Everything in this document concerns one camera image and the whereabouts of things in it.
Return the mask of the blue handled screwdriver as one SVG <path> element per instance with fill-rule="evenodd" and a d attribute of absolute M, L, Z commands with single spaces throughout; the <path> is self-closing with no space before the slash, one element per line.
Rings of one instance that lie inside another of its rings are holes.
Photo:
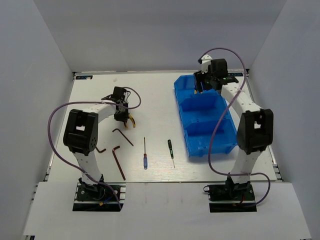
<path fill-rule="evenodd" d="M 143 167 L 145 170 L 148 169 L 148 157 L 146 153 L 146 138 L 143 138 L 143 147 L 144 147 L 144 154 L 143 154 Z"/>

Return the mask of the black green precision screwdriver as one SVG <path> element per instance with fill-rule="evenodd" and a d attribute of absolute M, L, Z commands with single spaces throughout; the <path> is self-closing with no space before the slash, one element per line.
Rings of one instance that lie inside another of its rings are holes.
<path fill-rule="evenodd" d="M 167 140 L 169 152 L 170 152 L 170 157 L 173 163 L 173 167 L 175 168 L 175 162 L 174 162 L 174 153 L 173 153 L 173 147 L 172 147 L 172 142 L 170 139 Z"/>

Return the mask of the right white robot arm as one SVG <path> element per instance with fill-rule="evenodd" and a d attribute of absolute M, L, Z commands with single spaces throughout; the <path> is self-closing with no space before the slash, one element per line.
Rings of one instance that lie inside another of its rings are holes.
<path fill-rule="evenodd" d="M 198 62 L 200 70 L 194 74 L 195 92 L 215 90 L 240 118 L 236 141 L 237 159 L 224 185 L 209 187 L 212 201 L 242 201 L 251 189 L 251 176 L 258 157 L 273 142 L 274 114 L 252 101 L 243 91 L 243 85 L 228 73 L 224 58 L 213 59 L 208 54 Z"/>

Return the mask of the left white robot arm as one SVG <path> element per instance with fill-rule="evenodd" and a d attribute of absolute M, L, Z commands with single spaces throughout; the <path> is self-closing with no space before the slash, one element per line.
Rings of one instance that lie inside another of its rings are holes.
<path fill-rule="evenodd" d="M 63 144 L 73 153 L 78 166 L 84 170 L 79 182 L 88 188 L 88 193 L 96 200 L 103 198 L 106 193 L 106 187 L 101 184 L 104 177 L 94 153 L 98 143 L 98 126 L 101 121 L 113 116 L 126 128 L 128 120 L 131 120 L 135 127 L 135 120 L 128 110 L 130 94 L 128 89 L 116 86 L 113 93 L 104 97 L 101 103 L 82 110 L 72 109 L 68 115 Z"/>

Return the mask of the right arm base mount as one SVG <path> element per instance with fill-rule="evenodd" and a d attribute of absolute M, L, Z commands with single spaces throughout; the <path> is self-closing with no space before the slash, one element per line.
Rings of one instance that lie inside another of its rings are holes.
<path fill-rule="evenodd" d="M 257 212 L 252 185 L 245 190 L 229 193 L 225 184 L 211 184 L 204 186 L 203 191 L 208 194 L 210 213 Z"/>

